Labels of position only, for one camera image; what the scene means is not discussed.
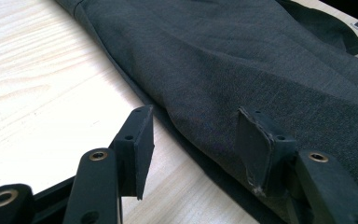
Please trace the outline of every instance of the gray fabric cover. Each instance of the gray fabric cover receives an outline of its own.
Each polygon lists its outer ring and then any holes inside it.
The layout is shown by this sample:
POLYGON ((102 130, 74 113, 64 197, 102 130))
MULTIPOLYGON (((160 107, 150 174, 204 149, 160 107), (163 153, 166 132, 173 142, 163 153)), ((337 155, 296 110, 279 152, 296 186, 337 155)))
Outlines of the gray fabric cover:
MULTIPOLYGON (((358 42, 324 39, 271 0, 57 1, 141 98, 247 189, 233 148, 240 106, 270 115, 299 150, 336 156, 358 183, 358 59, 345 52, 358 42)), ((287 221, 284 199, 259 200, 287 221)))

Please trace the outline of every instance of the wooden table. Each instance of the wooden table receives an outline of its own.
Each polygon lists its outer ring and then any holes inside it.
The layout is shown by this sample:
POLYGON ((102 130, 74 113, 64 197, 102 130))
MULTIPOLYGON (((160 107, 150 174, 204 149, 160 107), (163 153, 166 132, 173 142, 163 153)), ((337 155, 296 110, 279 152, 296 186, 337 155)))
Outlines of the wooden table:
MULTIPOLYGON (((141 105, 56 2, 0 0, 0 186, 24 183, 37 193, 74 175, 80 157, 107 147, 141 105)), ((123 199, 125 223, 256 223, 157 120, 155 145, 144 200, 123 199)))

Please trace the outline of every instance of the metal grommet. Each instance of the metal grommet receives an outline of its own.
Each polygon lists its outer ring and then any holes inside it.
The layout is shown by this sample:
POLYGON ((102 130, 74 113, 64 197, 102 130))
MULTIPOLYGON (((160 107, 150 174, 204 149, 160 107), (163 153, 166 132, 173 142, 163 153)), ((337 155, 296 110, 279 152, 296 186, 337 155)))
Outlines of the metal grommet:
POLYGON ((0 192, 0 207, 5 206, 11 202, 13 202, 17 196, 19 196, 19 192, 16 189, 7 189, 0 192))
POLYGON ((107 152, 96 151, 89 155, 89 159, 92 161, 101 161, 107 157, 107 152))
POLYGON ((328 158, 325 155, 318 152, 311 152, 308 157, 313 161, 328 162, 328 158))

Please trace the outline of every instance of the black plastic bracket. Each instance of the black plastic bracket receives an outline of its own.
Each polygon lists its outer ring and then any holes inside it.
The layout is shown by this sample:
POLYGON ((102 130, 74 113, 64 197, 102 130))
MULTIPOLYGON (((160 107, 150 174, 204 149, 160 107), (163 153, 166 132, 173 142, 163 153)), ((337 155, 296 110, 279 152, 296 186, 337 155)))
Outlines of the black plastic bracket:
POLYGON ((358 224, 358 186, 331 155, 296 151, 296 140, 267 115, 239 110, 236 150, 255 194, 287 197, 292 223, 358 224))
POLYGON ((134 109, 109 148, 83 155, 77 174, 35 196, 0 187, 0 224, 122 223, 122 196, 142 199, 152 160, 153 108, 134 109))

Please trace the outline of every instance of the folded fabric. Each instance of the folded fabric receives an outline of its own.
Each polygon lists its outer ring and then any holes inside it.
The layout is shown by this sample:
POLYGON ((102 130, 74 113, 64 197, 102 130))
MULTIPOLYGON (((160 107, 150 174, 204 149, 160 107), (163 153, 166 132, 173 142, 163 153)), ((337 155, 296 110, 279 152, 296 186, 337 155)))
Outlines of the folded fabric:
MULTIPOLYGON (((358 183, 358 59, 347 53, 358 40, 342 26, 324 35, 339 21, 320 32, 287 1, 57 1, 142 99, 247 189, 234 151, 240 106, 270 115, 299 150, 337 157, 358 183)), ((288 220, 284 199, 259 200, 288 220)))

